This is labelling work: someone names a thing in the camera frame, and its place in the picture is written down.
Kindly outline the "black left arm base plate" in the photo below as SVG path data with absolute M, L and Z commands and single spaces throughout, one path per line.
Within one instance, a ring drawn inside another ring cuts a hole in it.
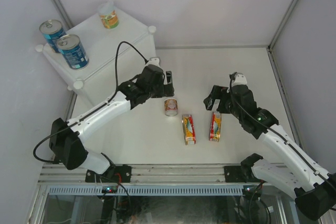
M 102 175 L 99 175 L 91 170 L 87 170 L 86 183 L 129 183 L 131 180 L 132 167 L 129 165 L 117 165 L 113 169 L 107 170 Z

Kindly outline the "pink portrait labelled can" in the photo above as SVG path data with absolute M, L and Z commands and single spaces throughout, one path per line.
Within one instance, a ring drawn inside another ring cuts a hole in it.
M 167 98 L 164 100 L 164 113 L 166 116 L 176 116 L 178 114 L 176 98 Z

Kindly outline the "light blue labelled can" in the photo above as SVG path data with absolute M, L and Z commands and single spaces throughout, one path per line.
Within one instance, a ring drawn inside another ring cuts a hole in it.
M 52 50 L 55 53 L 59 53 L 57 40 L 66 35 L 62 23 L 56 19 L 47 20 L 39 26 L 39 30 Z

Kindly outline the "dark blue tall can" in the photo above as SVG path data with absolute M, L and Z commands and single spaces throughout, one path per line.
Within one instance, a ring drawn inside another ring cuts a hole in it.
M 79 70 L 88 65 L 89 59 L 77 35 L 64 35 L 57 40 L 56 45 L 71 69 Z

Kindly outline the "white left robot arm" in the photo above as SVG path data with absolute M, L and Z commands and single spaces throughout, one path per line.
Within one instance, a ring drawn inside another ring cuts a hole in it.
M 115 176 L 115 164 L 106 154 L 86 149 L 84 142 L 106 123 L 148 99 L 172 96 L 172 72 L 149 64 L 133 79 L 119 84 L 113 95 L 86 113 L 68 121 L 55 120 L 51 128 L 49 147 L 66 169 L 91 170 L 103 182 L 109 182 Z

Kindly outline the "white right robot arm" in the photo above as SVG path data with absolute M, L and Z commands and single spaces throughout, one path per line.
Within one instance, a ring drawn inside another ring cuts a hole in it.
M 301 213 L 310 220 L 318 220 L 335 206 L 335 174 L 305 153 L 275 116 L 258 107 L 245 84 L 214 85 L 203 101 L 206 109 L 210 111 L 216 100 L 219 101 L 217 112 L 237 118 L 243 130 L 268 146 L 290 170 L 284 173 L 260 155 L 252 154 L 245 159 L 250 163 L 241 168 L 244 180 L 252 182 L 257 178 L 271 183 L 294 199 Z

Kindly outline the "green can with plastic lid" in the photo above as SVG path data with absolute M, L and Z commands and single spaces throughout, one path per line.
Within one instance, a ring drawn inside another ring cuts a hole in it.
M 114 2 L 109 1 L 98 7 L 98 14 L 103 26 L 106 29 L 113 29 L 118 26 L 119 20 L 115 12 Z

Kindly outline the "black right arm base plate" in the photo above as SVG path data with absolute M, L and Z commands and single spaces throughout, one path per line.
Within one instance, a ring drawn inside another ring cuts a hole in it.
M 247 183 L 252 182 L 253 177 L 249 170 L 240 165 L 224 166 L 225 182 L 227 183 Z

